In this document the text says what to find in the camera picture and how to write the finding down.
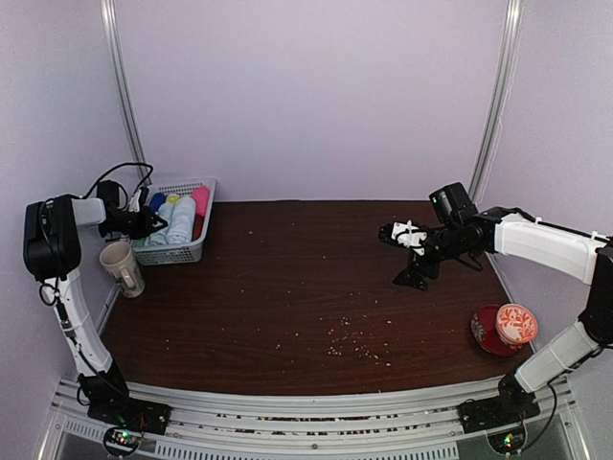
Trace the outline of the light blue towel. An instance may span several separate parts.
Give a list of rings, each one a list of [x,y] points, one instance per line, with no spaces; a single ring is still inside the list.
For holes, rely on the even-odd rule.
[[[174,205],[168,202],[163,203],[159,207],[156,213],[158,221],[155,224],[155,231],[148,236],[149,246],[162,246],[168,243],[167,233],[170,228],[173,208]]]
[[[195,203],[190,196],[182,196],[175,204],[167,233],[168,244],[185,244],[192,241]]]

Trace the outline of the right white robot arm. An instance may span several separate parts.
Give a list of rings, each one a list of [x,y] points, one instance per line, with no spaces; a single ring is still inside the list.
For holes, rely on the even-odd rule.
[[[437,205],[439,225],[412,220],[382,226],[379,239],[409,251],[407,266],[394,282],[426,290],[442,262],[473,269],[477,256],[509,256],[531,264],[524,284],[533,294],[515,292],[514,301],[540,300],[545,336],[536,352],[499,380],[494,397],[462,403],[466,432],[516,423],[540,409],[538,390],[574,372],[612,344],[612,240],[536,218],[519,208],[477,212],[470,205]]]

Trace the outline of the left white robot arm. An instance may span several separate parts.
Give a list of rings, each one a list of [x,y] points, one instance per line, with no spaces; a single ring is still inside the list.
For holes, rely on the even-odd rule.
[[[24,218],[24,264],[39,283],[40,300],[55,311],[88,415],[118,426],[164,408],[130,396],[118,364],[102,344],[82,291],[79,229],[97,226],[103,237],[118,233],[132,240],[165,229],[168,220],[151,211],[146,196],[142,188],[122,208],[117,192],[59,195],[29,204]]]

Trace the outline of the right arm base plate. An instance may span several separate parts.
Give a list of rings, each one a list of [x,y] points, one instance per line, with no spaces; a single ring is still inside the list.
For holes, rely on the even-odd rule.
[[[538,416],[540,407],[536,401],[519,405],[504,403],[501,397],[470,400],[458,406],[459,420],[465,434],[490,430],[500,426],[519,424]]]

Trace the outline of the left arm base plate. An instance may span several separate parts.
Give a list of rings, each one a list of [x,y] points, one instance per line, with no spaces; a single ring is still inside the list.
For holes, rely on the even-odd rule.
[[[89,418],[130,431],[164,435],[170,420],[167,404],[134,398],[113,398],[105,402],[91,402]]]

